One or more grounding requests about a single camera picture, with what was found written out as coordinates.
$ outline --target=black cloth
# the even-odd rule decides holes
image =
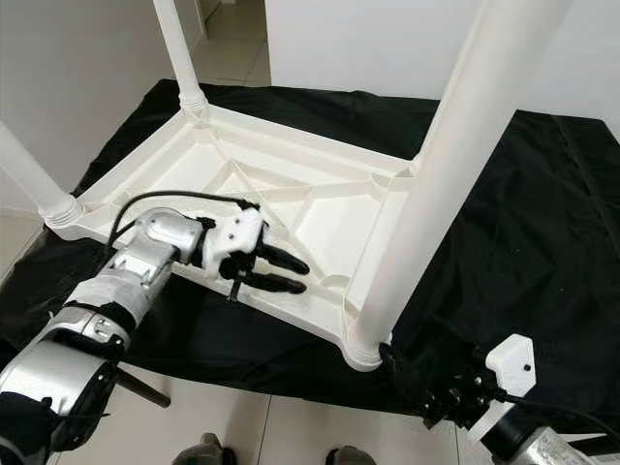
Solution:
[[[395,157],[419,151],[437,102],[363,92],[203,85],[210,103]],[[80,194],[176,111],[160,81],[91,163]],[[620,146],[602,121],[518,111],[393,332],[423,390],[470,343],[532,337],[532,398],[620,424]],[[90,277],[102,245],[44,231],[0,293],[0,337],[22,348]],[[292,325],[174,276],[126,360],[168,375],[408,412],[383,369],[358,373]],[[552,415],[562,431],[574,418]]]

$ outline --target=black cable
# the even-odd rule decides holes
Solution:
[[[135,221],[133,221],[129,223],[127,226],[125,226],[122,230],[117,231],[118,225],[120,225],[123,215],[125,215],[125,213],[127,212],[130,206],[132,206],[134,203],[138,201],[141,201],[142,199],[148,199],[152,197],[173,197],[173,196],[192,197],[195,199],[206,199],[208,201],[236,203],[239,206],[239,208],[241,208],[242,210],[245,210],[248,208],[257,208],[257,209],[259,208],[259,206],[256,205],[255,203],[251,203],[250,201],[246,201],[244,199],[236,199],[234,197],[216,196],[213,194],[205,194],[202,192],[153,191],[153,192],[147,192],[145,194],[140,194],[138,196],[135,196],[129,199],[129,201],[127,201],[127,203],[125,203],[121,207],[121,209],[118,211],[118,213],[116,214],[116,218],[114,219],[114,223],[112,224],[112,228],[109,233],[108,242],[106,242],[106,248],[104,249],[104,256],[102,258],[102,266],[106,264],[106,262],[109,260],[109,257],[111,256],[112,245],[114,244],[114,241],[118,239],[118,237],[120,237],[123,233],[125,233],[135,224]]]
[[[595,425],[599,430],[601,430],[601,432],[606,434],[609,437],[609,439],[611,439],[614,443],[620,446],[620,434],[618,434],[613,428],[611,428],[608,424],[599,420],[598,418],[593,417],[592,415],[580,412],[579,410],[574,409],[572,407],[566,407],[563,405],[545,404],[542,402],[536,402],[534,400],[527,400],[527,399],[524,399],[523,397],[516,397],[514,395],[503,394],[503,393],[498,395],[496,398],[497,400],[501,402],[507,401],[507,402],[511,402],[516,405],[521,405],[523,407],[530,407],[532,409],[555,410],[556,412],[563,412],[565,414],[572,415],[579,419],[583,419],[584,421],[587,421],[588,423]]]

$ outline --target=tiled floor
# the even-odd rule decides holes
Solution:
[[[220,5],[207,22],[207,34],[208,43],[193,51],[201,82],[270,84],[263,0]],[[41,223],[3,215],[1,224],[4,273]],[[128,370],[169,393],[171,406],[161,409],[117,387],[108,404],[111,416],[102,419],[91,440],[50,463],[167,465],[197,444],[204,432],[216,433],[232,447],[240,465],[319,465],[342,445],[367,450],[379,465],[491,463],[488,454],[471,447],[451,423],[428,432],[418,418],[202,385],[136,367]]]

